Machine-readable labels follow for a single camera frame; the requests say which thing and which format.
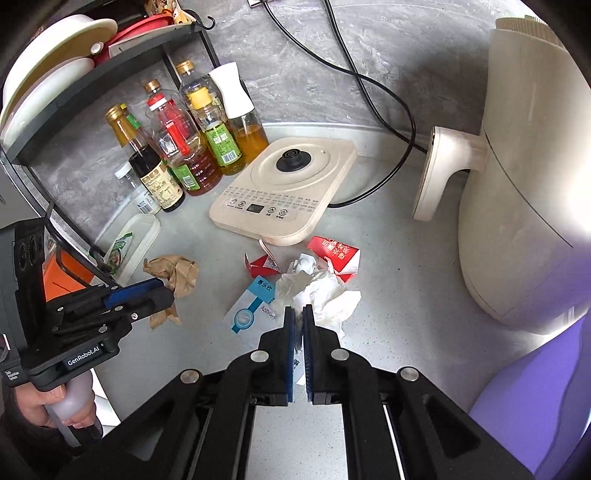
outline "digital display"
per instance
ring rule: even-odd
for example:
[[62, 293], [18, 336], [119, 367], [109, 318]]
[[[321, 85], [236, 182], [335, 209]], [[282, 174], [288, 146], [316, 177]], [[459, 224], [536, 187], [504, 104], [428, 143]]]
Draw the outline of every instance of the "digital display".
[[248, 208], [246, 209], [247, 212], [254, 212], [254, 213], [261, 213], [261, 210], [265, 208], [263, 205], [257, 205], [256, 203], [251, 203]]

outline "red lid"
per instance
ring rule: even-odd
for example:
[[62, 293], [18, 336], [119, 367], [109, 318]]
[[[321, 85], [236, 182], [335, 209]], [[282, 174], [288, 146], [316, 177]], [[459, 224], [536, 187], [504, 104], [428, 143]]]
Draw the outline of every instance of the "red lid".
[[156, 95], [148, 98], [147, 104], [148, 104], [148, 106], [152, 106], [153, 104], [155, 104], [159, 100], [162, 100], [163, 98], [164, 98], [164, 94], [158, 92]]

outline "crumpled tissue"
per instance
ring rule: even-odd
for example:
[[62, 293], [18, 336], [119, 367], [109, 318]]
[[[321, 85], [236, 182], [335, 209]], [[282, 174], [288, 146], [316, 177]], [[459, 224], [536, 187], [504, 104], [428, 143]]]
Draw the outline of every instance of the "crumpled tissue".
[[[316, 262], [310, 265], [309, 257], [302, 254], [288, 269], [293, 273], [283, 274], [275, 283], [275, 302], [272, 306], [277, 322], [283, 325], [285, 307], [290, 306], [295, 310], [296, 327], [301, 329], [302, 310], [310, 304], [316, 325], [335, 331], [342, 339], [345, 336], [342, 323], [353, 315], [361, 300], [361, 292], [347, 290], [334, 271], [319, 270]], [[301, 341], [296, 349], [301, 349]]]

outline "air fryer handle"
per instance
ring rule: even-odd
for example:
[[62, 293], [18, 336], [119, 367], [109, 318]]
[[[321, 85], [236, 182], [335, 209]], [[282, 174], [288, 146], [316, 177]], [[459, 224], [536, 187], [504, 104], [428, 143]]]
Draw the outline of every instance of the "air fryer handle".
[[434, 127], [414, 201], [413, 218], [424, 222], [432, 220], [449, 177], [466, 168], [484, 171], [489, 152], [484, 136]]

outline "orange object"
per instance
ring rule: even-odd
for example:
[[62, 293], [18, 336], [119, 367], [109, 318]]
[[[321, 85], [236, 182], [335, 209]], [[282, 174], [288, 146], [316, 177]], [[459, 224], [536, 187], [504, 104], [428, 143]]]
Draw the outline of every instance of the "orange object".
[[[64, 251], [61, 252], [61, 261], [68, 270], [78, 275], [87, 283], [90, 283], [94, 277], [90, 271]], [[51, 256], [51, 259], [47, 263], [47, 268], [43, 272], [43, 285], [45, 287], [45, 298], [47, 301], [84, 288], [84, 285], [79, 284], [60, 268], [57, 264], [55, 253]]]

